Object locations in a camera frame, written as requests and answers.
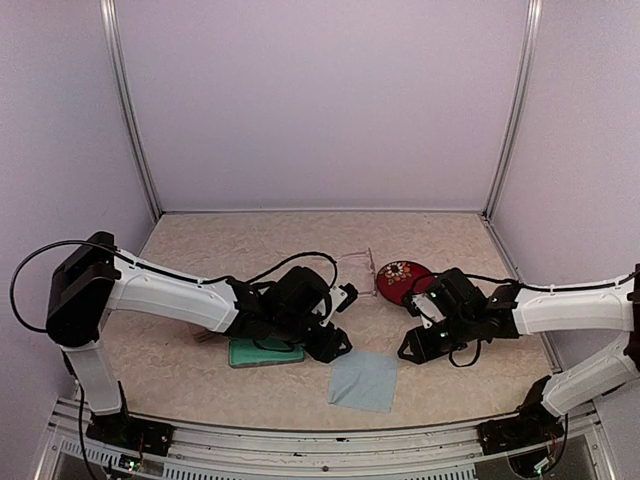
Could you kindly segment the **small blue cleaning cloth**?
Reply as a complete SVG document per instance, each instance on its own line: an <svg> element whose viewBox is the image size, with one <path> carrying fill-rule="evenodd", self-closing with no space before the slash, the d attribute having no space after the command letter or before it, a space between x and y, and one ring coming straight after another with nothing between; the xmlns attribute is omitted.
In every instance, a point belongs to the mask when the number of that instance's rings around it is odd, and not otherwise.
<svg viewBox="0 0 640 480"><path fill-rule="evenodd" d="M390 413L397 383L393 356L352 351L332 366L330 405L375 413Z"/></svg>

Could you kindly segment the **clear pink glasses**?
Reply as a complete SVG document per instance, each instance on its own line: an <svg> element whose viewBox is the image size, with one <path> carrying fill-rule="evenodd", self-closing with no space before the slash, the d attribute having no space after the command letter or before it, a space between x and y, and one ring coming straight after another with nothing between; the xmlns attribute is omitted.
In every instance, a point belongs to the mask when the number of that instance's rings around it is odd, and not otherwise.
<svg viewBox="0 0 640 480"><path fill-rule="evenodd" d="M370 248L341 255L337 263L340 284L353 284L360 296L377 295L376 268Z"/></svg>

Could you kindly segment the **grey glasses case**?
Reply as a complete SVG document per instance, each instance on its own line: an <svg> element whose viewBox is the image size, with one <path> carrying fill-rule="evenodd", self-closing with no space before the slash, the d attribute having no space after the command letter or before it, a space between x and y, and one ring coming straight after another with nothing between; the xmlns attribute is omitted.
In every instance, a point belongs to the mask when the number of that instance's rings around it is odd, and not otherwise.
<svg viewBox="0 0 640 480"><path fill-rule="evenodd" d="M302 362L305 352L280 340L231 339L229 365L232 368L254 368Z"/></svg>

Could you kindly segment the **pink glasses case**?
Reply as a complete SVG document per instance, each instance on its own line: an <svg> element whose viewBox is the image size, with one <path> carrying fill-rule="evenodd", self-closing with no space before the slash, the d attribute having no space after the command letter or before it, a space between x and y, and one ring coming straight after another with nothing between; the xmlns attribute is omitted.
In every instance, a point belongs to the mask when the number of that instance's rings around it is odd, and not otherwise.
<svg viewBox="0 0 640 480"><path fill-rule="evenodd" d="M205 342L211 339L213 336L214 333L208 330L201 330L192 334L193 339L198 343Z"/></svg>

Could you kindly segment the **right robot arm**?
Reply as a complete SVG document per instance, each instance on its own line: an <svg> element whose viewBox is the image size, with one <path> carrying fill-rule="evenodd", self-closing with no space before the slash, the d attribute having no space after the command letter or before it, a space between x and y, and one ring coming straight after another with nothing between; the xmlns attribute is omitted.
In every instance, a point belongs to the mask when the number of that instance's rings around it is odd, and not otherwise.
<svg viewBox="0 0 640 480"><path fill-rule="evenodd" d="M469 343L568 330L617 330L607 347L559 374L536 381L514 416L478 425L484 454L524 448L566 434L573 408L639 376L639 273L600 283L532 286L504 279L490 296L458 268L429 275L426 289L402 301L420 326L406 333L401 359L424 364Z"/></svg>

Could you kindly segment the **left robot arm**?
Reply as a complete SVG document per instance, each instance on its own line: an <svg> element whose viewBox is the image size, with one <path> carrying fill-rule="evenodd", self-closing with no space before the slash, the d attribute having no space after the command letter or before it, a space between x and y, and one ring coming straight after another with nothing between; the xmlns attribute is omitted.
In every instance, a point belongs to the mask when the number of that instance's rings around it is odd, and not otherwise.
<svg viewBox="0 0 640 480"><path fill-rule="evenodd" d="M18 309L18 275L35 257L60 247L74 252L51 278L47 317L40 332L62 351L68 370L91 413L87 436L105 444L165 454L173 435L167 423L130 414L100 340L100 323L111 311L141 312L186 322L231 339L255 344L279 341L330 363L352 345L331 318L358 297L350 283L325 281L314 270L292 267L270 281L261 273L247 281L231 275L202 278L148 263L118 248L113 234L98 231L87 240L58 241L24 258L8 287Z"/></svg>

